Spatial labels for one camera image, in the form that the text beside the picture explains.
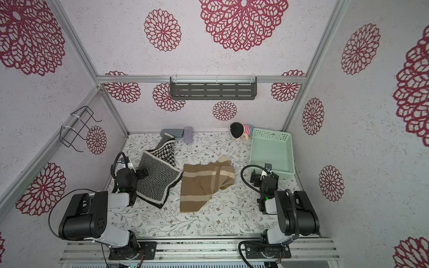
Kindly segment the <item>dark grey wall shelf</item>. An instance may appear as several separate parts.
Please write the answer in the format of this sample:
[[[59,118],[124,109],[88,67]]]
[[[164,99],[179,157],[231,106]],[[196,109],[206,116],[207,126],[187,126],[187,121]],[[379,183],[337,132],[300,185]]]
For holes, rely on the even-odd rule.
[[[257,96],[257,78],[179,79],[171,77],[170,96],[176,101],[248,101]]]

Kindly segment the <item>grey rectangular case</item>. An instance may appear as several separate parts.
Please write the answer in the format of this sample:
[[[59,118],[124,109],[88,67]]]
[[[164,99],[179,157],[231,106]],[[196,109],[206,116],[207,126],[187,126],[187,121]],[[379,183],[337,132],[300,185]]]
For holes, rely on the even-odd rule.
[[[165,134],[169,134],[174,138],[183,138],[184,129],[163,129],[160,133],[160,136],[163,137]]]

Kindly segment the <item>black white knitted scarf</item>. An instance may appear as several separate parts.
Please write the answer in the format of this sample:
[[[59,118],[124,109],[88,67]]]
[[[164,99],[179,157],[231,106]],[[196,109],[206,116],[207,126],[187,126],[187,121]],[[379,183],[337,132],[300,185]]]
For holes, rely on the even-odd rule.
[[[152,150],[143,151],[136,173],[137,196],[161,209],[169,196],[170,189],[182,179],[183,172],[175,166],[175,138],[165,133]]]

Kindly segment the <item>aluminium front rail frame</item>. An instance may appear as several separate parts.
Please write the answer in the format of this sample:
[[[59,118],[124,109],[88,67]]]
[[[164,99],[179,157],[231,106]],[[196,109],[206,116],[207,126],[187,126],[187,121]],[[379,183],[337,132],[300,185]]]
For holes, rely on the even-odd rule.
[[[203,236],[147,237],[143,241],[155,241],[158,245],[154,260],[143,260],[145,264],[157,262],[240,262],[245,257],[244,243],[256,241],[257,235],[247,236]],[[291,258],[281,261],[339,261],[340,256],[332,239],[299,238],[289,246]],[[277,261],[277,259],[249,259],[250,261]]]

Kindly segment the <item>lilac oval case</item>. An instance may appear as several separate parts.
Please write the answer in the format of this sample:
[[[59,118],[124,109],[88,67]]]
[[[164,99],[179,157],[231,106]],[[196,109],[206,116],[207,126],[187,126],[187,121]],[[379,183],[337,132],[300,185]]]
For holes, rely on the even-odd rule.
[[[191,126],[186,126],[183,131],[183,141],[186,144],[191,144],[193,142],[193,128]]]

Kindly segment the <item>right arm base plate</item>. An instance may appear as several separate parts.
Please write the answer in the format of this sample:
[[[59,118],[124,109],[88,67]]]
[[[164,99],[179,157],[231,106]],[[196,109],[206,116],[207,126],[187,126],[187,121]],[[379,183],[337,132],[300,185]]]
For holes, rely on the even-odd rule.
[[[256,245],[255,243],[244,243],[245,256],[247,259],[289,259],[291,252],[289,246],[273,247]]]

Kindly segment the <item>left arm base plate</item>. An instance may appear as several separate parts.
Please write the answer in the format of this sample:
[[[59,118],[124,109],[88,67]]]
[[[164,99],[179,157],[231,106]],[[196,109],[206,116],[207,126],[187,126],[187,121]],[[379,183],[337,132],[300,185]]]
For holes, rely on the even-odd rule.
[[[154,260],[157,245],[155,241],[140,241],[125,247],[112,248],[108,260]]]

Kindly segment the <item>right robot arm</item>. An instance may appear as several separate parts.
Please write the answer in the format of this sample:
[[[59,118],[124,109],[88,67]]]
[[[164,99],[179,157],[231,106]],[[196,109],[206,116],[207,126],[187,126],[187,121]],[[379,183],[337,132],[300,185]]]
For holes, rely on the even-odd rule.
[[[259,187],[259,211],[275,215],[278,220],[276,225],[263,232],[262,243],[287,245],[299,236],[319,233],[320,222],[306,192],[293,192],[290,189],[280,191],[279,179],[274,173],[252,174],[251,179]]]

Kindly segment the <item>floral table mat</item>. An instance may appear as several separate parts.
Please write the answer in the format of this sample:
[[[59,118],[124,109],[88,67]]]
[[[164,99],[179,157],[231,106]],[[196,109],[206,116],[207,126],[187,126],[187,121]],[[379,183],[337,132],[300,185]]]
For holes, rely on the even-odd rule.
[[[137,237],[222,236],[260,233],[277,223],[277,216],[259,211],[258,193],[246,186],[241,169],[250,163],[251,141],[236,140],[228,132],[197,132],[193,142],[175,142],[175,165],[208,164],[225,156],[236,171],[235,184],[220,190],[198,211],[179,209],[181,185],[170,190],[162,208],[138,199],[134,206],[108,212],[110,224],[132,230]]]

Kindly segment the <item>doll with black hair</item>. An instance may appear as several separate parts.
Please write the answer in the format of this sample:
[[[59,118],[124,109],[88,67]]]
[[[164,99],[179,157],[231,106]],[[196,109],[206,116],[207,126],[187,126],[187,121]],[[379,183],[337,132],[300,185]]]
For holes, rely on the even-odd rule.
[[[241,138],[248,140],[252,136],[253,129],[253,125],[241,124],[238,122],[234,122],[230,125],[230,133],[237,140]]]

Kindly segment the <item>brown beige striped scarf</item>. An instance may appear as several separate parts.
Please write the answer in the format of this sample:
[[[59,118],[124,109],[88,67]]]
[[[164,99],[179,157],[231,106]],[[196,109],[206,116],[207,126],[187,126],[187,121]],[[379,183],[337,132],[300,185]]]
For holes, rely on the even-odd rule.
[[[182,174],[180,211],[198,212],[220,190],[235,184],[235,168],[221,156],[208,164],[185,164]]]

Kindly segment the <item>mint green plastic basket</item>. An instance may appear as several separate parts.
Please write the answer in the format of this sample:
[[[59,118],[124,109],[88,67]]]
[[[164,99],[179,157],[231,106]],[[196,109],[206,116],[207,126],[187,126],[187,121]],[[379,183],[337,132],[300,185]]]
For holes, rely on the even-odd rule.
[[[292,134],[289,132],[254,128],[250,164],[271,164],[272,171],[282,180],[295,176]]]

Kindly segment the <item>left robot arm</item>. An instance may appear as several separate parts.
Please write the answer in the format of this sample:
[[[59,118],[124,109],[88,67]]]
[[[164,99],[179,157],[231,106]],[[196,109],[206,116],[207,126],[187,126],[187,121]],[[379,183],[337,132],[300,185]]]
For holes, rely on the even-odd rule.
[[[133,231],[109,224],[107,214],[111,209],[133,206],[137,199],[137,183],[146,176],[146,170],[135,171],[125,167],[116,174],[117,192],[73,195],[60,222],[58,236],[68,241],[98,242],[109,248],[111,257],[120,260],[141,256],[144,251]]]

